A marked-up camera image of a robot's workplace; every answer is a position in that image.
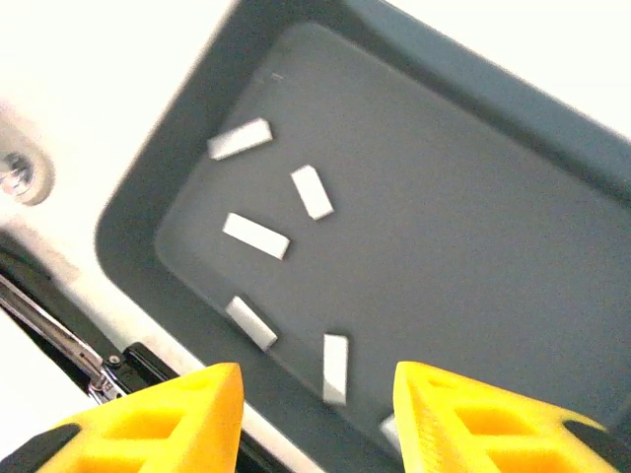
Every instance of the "white surface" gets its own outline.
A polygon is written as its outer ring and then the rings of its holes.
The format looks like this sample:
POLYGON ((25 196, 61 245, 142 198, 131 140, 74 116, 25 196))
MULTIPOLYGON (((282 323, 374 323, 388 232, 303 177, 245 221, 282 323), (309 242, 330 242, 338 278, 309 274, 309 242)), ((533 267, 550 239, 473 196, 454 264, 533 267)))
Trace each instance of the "white surface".
POLYGON ((328 404, 346 404, 348 338, 324 334, 322 399, 328 404))
POLYGON ((277 259, 283 259, 289 247, 289 239, 286 236, 237 214, 228 214, 224 233, 277 259))
POLYGON ((333 206, 326 195, 322 181, 313 166, 302 166, 292 172, 292 180, 300 194, 309 216, 319 220, 333 213, 333 206))
POLYGON ((215 161, 242 153, 272 140, 269 123, 257 118, 245 125, 208 140, 208 155, 215 161))
POLYGON ((272 329, 240 297, 233 297, 226 307, 226 313, 263 352, 278 340, 272 329))
MULTIPOLYGON (((390 1, 631 138, 630 2, 390 1)), ((118 348, 142 341, 180 373, 202 365, 107 279, 95 255, 96 223, 235 3, 23 0, 2 5, 0 112, 10 107, 24 118, 21 129, 53 159, 56 185, 34 208, 0 199, 0 225, 50 265, 118 348)), ((0 347, 15 353, 21 345, 11 331, 0 330, 0 347)), ((47 376, 44 368, 33 372, 47 376)), ((19 416, 21 426, 36 434, 50 424, 44 421, 47 408, 56 417, 40 389, 6 377, 0 383, 3 419, 19 416)), ((47 387, 54 390, 57 384, 47 387)), ((319 471, 247 405, 244 425, 292 469, 319 471)))
POLYGON ((4 361, 0 394, 1 459, 33 435, 95 404, 2 309, 0 334, 5 340, 0 343, 0 360, 4 361))
POLYGON ((379 425, 379 430, 382 431, 382 434, 384 434, 387 441, 389 441, 394 448, 401 452, 401 444, 398 441, 398 429, 396 428, 396 419, 394 418, 394 414, 390 414, 382 421, 379 425))

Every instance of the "dark gray tray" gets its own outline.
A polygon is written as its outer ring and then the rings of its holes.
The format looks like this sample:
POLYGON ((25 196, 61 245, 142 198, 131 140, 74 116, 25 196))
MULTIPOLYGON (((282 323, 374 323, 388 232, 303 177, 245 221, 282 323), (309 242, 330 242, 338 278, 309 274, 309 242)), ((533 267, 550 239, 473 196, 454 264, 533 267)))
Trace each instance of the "dark gray tray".
POLYGON ((326 4, 242 4, 106 211, 106 272, 202 360, 242 363, 249 402, 331 471, 400 468, 379 432, 400 360, 609 420, 631 391, 628 144, 389 7, 326 4), (261 11, 270 24, 248 30, 261 11), (439 84, 374 34, 388 18, 430 63, 451 54, 494 81, 439 84), (204 156, 259 116, 272 143, 204 156), (574 152, 567 127, 598 142, 574 152), (289 177, 305 164, 335 207, 320 222, 289 177), (286 259, 223 235, 229 212, 288 236, 286 259), (235 294, 278 331, 267 356, 222 314, 235 294), (351 339, 345 408, 318 400, 324 332, 351 339))

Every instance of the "white foam piece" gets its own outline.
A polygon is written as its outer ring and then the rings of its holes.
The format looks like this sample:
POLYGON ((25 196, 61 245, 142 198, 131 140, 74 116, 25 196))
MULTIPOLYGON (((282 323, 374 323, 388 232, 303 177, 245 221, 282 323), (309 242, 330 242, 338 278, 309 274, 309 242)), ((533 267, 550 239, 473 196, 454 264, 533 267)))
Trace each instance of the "white foam piece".
POLYGON ((324 334, 322 399, 328 404, 346 405, 348 338, 324 334))
POLYGON ((393 413, 380 423, 379 430, 382 431, 387 441, 400 453, 401 443, 398 440, 398 429, 396 428, 396 420, 393 413))
POLYGON ((228 214, 224 224, 224 233, 281 260, 290 243, 286 236, 232 213, 228 214))
POLYGON ((263 352, 278 340, 278 335, 240 297, 233 297, 226 313, 263 352))
POLYGON ((208 140, 208 156, 215 161, 225 160, 272 139, 269 122, 263 118, 257 118, 208 140))
POLYGON ((322 181, 313 166, 306 165, 292 172, 292 179, 303 200, 305 209, 314 220, 333 213, 333 206, 326 195, 322 181))

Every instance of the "white block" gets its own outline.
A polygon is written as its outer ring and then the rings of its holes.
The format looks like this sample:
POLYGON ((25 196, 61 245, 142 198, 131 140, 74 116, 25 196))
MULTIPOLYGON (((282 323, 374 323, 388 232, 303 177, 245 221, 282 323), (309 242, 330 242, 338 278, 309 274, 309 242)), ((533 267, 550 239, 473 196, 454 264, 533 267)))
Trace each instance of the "white block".
POLYGON ((313 166, 303 166, 292 172, 292 179, 298 189, 307 213, 314 220, 319 220, 333 213, 333 206, 326 195, 322 181, 313 166))
POLYGON ((396 420, 394 414, 386 417, 379 425, 379 430, 386 437, 398 452, 401 452, 401 444, 398 441, 398 429, 396 428, 396 420))
POLYGON ((278 340, 272 329, 240 297, 233 297, 226 307, 226 313, 263 352, 278 340))
POLYGON ((278 259, 283 259, 289 246, 287 237, 237 214, 228 214, 224 233, 278 259))
POLYGON ((221 161, 229 156, 267 143, 272 138, 272 130, 267 120, 257 118, 239 128, 208 140, 208 156, 215 161, 221 161))
POLYGON ((324 334, 322 399, 329 404, 346 404, 348 338, 324 334))

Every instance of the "gray tray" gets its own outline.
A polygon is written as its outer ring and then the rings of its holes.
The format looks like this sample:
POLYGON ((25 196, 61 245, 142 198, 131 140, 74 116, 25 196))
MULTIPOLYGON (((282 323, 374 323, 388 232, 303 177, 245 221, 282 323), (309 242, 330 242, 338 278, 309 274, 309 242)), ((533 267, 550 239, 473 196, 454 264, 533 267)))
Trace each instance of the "gray tray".
MULTIPOLYGON (((430 75, 404 74, 403 63, 393 67, 342 30, 324 21, 279 28, 220 126, 203 129, 181 113, 171 134, 157 132, 143 159, 168 145, 181 161, 160 158, 162 170, 184 162, 192 171, 175 177, 168 198, 156 193, 157 210, 135 224, 155 238, 155 253, 125 246, 149 267, 127 264, 123 288, 203 360, 240 361, 254 407, 331 471, 400 468, 379 422, 401 360, 610 420, 631 392, 628 189, 607 177, 610 163, 589 172, 589 159, 564 161, 533 135, 499 126, 497 114, 481 112, 486 104, 467 108, 430 75), (205 138, 259 116, 273 142, 222 162, 204 154, 205 138), (307 164, 335 207, 318 222, 290 178, 307 164), (285 260, 224 235, 229 212, 289 237, 285 260), (169 302, 159 292, 193 315, 160 307, 169 302), (234 295, 247 295, 278 332, 266 355, 223 313, 234 295), (346 407, 318 399, 325 332, 350 337, 346 407)), ((234 44, 220 44, 225 58, 234 44)), ((125 222, 132 188, 154 195, 146 163, 110 206, 110 223, 125 222)))

